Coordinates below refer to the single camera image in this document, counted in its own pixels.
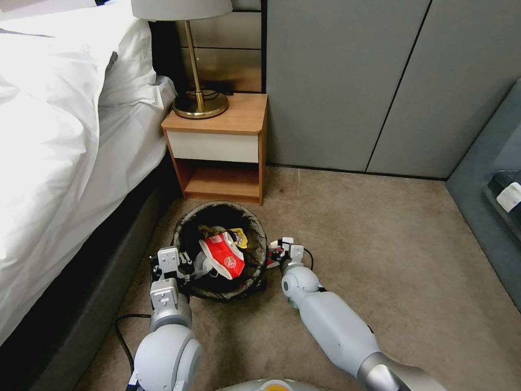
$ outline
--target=lampshade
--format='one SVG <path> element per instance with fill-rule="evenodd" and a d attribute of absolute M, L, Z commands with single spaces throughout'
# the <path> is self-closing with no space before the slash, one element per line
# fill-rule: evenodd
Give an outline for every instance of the lampshade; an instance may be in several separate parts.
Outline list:
<path fill-rule="evenodd" d="M 231 11 L 231 0 L 132 0 L 134 16 L 151 21 L 205 19 Z"/>

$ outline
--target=wooden nightstand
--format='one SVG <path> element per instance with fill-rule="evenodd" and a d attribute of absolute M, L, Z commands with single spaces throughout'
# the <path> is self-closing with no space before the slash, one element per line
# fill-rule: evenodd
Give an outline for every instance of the wooden nightstand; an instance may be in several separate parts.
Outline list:
<path fill-rule="evenodd" d="M 262 204 L 268 96 L 237 93 L 208 119 L 171 112 L 161 124 L 183 197 Z"/>

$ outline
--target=trash can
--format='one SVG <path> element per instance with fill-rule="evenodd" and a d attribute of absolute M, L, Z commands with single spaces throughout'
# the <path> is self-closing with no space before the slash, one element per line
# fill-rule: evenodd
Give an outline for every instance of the trash can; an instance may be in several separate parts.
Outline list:
<path fill-rule="evenodd" d="M 229 201 L 212 201 L 191 210 L 177 222 L 171 245 L 180 252 L 185 251 L 192 260 L 201 251 L 200 225 L 242 228 L 247 238 L 247 248 L 242 250 L 245 268 L 240 276 L 232 280 L 209 274 L 192 280 L 190 294 L 202 299 L 228 302 L 263 289 L 262 276 L 266 270 L 268 244 L 257 217 L 242 205 Z"/>

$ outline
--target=red snack wrapper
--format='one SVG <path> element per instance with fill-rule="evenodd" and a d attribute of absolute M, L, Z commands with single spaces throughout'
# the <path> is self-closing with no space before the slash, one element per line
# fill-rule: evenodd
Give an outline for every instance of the red snack wrapper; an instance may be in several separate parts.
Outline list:
<path fill-rule="evenodd" d="M 199 244 L 220 275 L 229 280 L 240 276 L 244 269 L 244 256 L 228 232 L 199 240 Z"/>

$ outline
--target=black cable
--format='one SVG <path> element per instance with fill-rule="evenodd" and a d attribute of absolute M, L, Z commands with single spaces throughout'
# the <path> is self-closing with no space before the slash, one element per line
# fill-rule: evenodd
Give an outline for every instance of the black cable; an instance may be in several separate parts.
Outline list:
<path fill-rule="evenodd" d="M 123 348 L 127 359 L 129 360 L 130 364 L 130 375 L 134 373 L 134 358 L 132 357 L 132 353 L 130 352 L 129 347 L 127 346 L 125 342 L 125 338 L 123 338 L 123 334 L 121 334 L 121 330 L 119 329 L 119 321 L 126 319 L 126 318 L 150 318 L 149 314 L 125 314 L 121 315 L 116 318 L 114 321 L 114 331 L 116 332 L 116 336 L 118 337 L 119 343 L 121 344 L 121 347 Z"/>
<path fill-rule="evenodd" d="M 313 254 L 311 253 L 311 251 L 309 251 L 307 248 L 304 247 L 304 251 L 307 252 L 309 254 L 309 257 L 311 258 L 311 267 L 310 269 L 313 270 L 313 265 L 315 264 L 314 260 L 313 260 Z"/>

